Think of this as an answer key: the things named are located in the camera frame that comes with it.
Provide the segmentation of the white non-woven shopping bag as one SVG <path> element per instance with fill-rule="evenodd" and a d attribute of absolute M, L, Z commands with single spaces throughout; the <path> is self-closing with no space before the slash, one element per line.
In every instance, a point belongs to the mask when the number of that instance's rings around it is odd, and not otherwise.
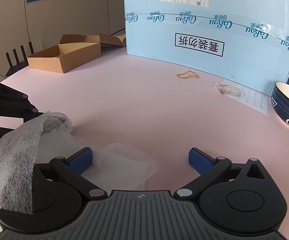
<path fill-rule="evenodd" d="M 112 190 L 143 190 L 157 163 L 125 144 L 102 149 L 72 136 L 64 114 L 47 112 L 15 130 L 0 127 L 0 232 L 46 232 L 74 220 Z"/>

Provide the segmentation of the large light blue box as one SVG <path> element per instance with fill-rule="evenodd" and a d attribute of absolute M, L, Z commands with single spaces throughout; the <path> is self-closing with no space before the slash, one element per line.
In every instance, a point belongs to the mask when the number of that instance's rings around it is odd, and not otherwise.
<path fill-rule="evenodd" d="M 270 95 L 289 78 L 289 0 L 124 0 L 127 52 Z"/>

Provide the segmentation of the clear plastic wrapper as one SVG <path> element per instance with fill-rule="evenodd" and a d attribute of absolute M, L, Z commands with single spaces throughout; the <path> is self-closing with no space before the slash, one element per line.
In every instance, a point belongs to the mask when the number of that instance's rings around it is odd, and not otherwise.
<path fill-rule="evenodd" d="M 244 96 L 244 92 L 241 89 L 231 85 L 219 84 L 217 82 L 215 84 L 215 91 L 224 96 L 233 96 L 236 98 Z"/>

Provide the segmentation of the yellow rubber band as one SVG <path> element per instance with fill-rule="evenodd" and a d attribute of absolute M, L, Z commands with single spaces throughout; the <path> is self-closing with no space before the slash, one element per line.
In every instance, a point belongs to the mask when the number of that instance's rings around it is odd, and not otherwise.
<path fill-rule="evenodd" d="M 181 79 L 200 78 L 200 76 L 196 72 L 193 72 L 191 70 L 181 74 L 177 74 L 177 77 Z"/>

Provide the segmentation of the black wifi router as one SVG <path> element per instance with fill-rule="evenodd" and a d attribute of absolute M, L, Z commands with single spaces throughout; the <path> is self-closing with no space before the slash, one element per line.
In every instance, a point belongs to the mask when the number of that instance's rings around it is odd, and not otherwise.
<path fill-rule="evenodd" d="M 16 49 L 13 49 L 13 54 L 14 54 L 14 58 L 15 58 L 15 61 L 16 61 L 16 65 L 12 64 L 12 61 L 11 61 L 9 53 L 6 53 L 7 61 L 9 63 L 9 70 L 6 73 L 6 77 L 10 77 L 11 75 L 15 74 L 16 72 L 18 72 L 18 71 L 22 70 L 23 68 L 29 66 L 24 46 L 21 45 L 20 49 L 21 49 L 21 53 L 22 53 L 22 56 L 23 56 L 23 60 L 22 61 L 19 60 L 19 57 L 17 55 Z"/>

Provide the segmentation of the open cardboard box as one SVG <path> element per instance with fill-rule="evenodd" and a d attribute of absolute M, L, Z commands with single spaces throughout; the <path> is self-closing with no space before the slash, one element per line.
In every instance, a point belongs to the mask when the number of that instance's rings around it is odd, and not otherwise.
<path fill-rule="evenodd" d="M 101 57 L 98 35 L 64 34 L 59 44 L 27 57 L 30 68 L 67 73 Z"/>

